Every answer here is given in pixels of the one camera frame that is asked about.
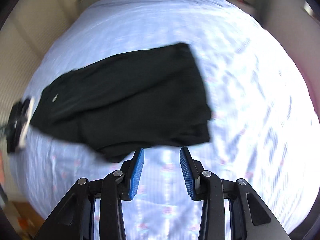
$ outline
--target beige wall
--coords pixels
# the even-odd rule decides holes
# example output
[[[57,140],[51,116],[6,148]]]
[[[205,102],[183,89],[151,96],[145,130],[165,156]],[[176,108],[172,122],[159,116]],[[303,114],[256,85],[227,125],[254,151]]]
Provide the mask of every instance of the beige wall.
[[[303,10],[304,2],[271,0],[265,28],[284,47],[297,67],[308,76],[319,108],[320,26]]]

